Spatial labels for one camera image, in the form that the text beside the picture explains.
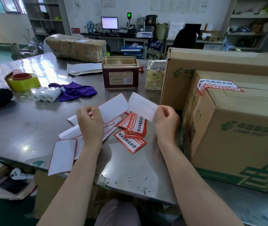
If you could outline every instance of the forearm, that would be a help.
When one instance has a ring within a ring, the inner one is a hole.
[[[56,194],[38,226],[83,226],[98,155],[98,146],[84,146],[68,178]]]
[[[243,225],[227,204],[201,178],[176,145],[162,144],[160,148],[181,213],[188,226]]]

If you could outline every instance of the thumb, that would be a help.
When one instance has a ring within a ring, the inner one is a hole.
[[[98,107],[92,108],[91,111],[92,111],[93,119],[102,121],[102,116]]]
[[[156,110],[156,117],[157,117],[157,120],[161,120],[161,119],[164,119],[165,118],[165,115],[164,115],[164,110],[163,110],[163,107],[161,105],[159,105],[157,107],[157,110]]]

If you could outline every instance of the monitor screen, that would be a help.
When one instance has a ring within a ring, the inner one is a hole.
[[[118,30],[117,17],[101,17],[102,29],[115,29]]]

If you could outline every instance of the red clip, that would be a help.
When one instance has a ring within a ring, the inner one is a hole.
[[[144,73],[143,66],[140,66],[140,67],[139,67],[139,71],[140,71],[141,73]]]

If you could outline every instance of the person's right hand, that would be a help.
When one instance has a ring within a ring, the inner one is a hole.
[[[175,110],[166,105],[159,105],[156,110],[156,134],[159,147],[164,144],[175,144],[175,133],[180,118]]]
[[[76,117],[85,145],[100,149],[104,136],[104,124],[99,108],[83,106],[76,111]]]

